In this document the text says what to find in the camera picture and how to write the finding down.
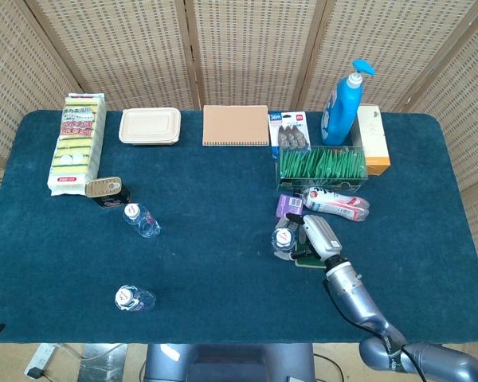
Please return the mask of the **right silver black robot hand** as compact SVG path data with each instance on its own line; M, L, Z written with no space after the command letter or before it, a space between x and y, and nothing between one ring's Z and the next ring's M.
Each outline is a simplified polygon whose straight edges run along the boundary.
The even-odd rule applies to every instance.
M289 221L298 224L305 231L312 252L320 262L323 263L333 255L341 254L342 244L324 218L317 215L301 216L290 212L285 216Z

